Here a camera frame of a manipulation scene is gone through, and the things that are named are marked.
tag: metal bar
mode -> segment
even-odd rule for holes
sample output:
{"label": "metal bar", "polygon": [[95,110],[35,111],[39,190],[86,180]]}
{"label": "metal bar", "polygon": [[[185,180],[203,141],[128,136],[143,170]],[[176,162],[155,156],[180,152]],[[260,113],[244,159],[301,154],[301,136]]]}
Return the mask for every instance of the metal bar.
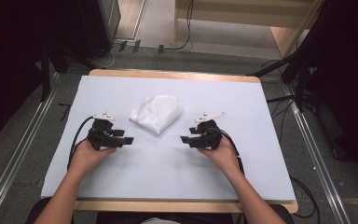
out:
{"label": "metal bar", "polygon": [[[288,84],[285,84],[284,88],[286,94],[288,95],[295,94],[292,87],[289,86]],[[312,158],[313,164],[316,168],[316,172],[319,176],[322,187],[324,188],[324,193],[326,194],[327,200],[330,203],[331,209],[333,211],[337,223],[343,223],[343,224],[351,223],[348,214],[345,210],[344,203],[342,202],[341,197],[339,196],[339,193],[337,191],[337,188],[333,182],[333,179],[331,178],[328,169],[324,164],[322,155],[319,151],[318,146],[316,145],[316,142],[310,131],[310,127],[308,126],[308,123],[303,113],[301,113],[298,110],[296,104],[292,104],[292,110],[295,115],[298,127],[300,128],[300,131],[307,145],[307,149],[310,153],[310,157]]]}
{"label": "metal bar", "polygon": [[59,81],[60,75],[58,73],[54,74],[52,78],[52,91],[48,95],[47,100],[39,104],[39,107],[36,109],[30,124],[28,125],[24,135],[17,145],[16,150],[14,151],[9,163],[7,164],[5,171],[0,177],[0,206],[2,201],[5,199],[11,183],[13,182],[16,173],[19,171],[22,161],[27,154],[28,148],[34,140],[34,136],[36,135],[39,126],[48,111],[48,108],[57,90],[57,84]]}

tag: white tabletop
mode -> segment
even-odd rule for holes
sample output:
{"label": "white tabletop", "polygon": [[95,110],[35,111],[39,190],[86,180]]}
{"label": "white tabletop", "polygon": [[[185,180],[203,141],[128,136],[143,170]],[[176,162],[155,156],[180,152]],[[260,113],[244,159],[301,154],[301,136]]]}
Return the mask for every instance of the white tabletop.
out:
{"label": "white tabletop", "polygon": [[[183,114],[160,136],[129,121],[145,97],[173,95]],[[194,119],[224,111],[217,125],[235,142],[246,177],[265,200],[296,199],[260,83],[144,77],[82,77],[75,101],[41,196],[52,196],[66,173],[69,150],[79,125],[107,111],[114,129],[134,137],[133,144],[102,161],[82,182],[78,197],[91,199],[237,200],[233,188],[212,162],[183,144]],[[86,137],[89,121],[78,140]]]}

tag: forearm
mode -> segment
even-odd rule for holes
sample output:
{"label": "forearm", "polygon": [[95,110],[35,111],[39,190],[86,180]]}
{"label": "forearm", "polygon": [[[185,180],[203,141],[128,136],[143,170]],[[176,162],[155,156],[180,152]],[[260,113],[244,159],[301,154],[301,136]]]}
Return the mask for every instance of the forearm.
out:
{"label": "forearm", "polygon": [[240,170],[225,172],[225,175],[237,193],[248,223],[284,223],[255,191]]}
{"label": "forearm", "polygon": [[82,175],[68,172],[35,223],[71,223]]}

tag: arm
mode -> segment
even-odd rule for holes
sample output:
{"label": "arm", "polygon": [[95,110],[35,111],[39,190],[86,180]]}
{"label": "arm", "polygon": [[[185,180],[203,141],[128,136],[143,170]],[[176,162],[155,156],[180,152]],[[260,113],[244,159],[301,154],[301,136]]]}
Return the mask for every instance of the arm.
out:
{"label": "arm", "polygon": [[72,158],[71,166],[48,205],[35,223],[71,223],[76,195],[82,179],[115,148],[97,151],[89,140],[81,142]]}
{"label": "arm", "polygon": [[199,152],[210,158],[226,176],[237,193],[248,223],[284,223],[241,173],[234,148],[225,137],[217,149],[199,148]]}

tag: white plastic bag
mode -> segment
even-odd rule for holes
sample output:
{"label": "white plastic bag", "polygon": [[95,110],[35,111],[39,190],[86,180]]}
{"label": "white plastic bag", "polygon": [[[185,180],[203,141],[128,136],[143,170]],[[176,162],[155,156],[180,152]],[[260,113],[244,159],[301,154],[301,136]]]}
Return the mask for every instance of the white plastic bag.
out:
{"label": "white plastic bag", "polygon": [[177,97],[159,95],[147,97],[139,111],[133,110],[130,120],[149,132],[159,135],[182,114],[183,107]]}

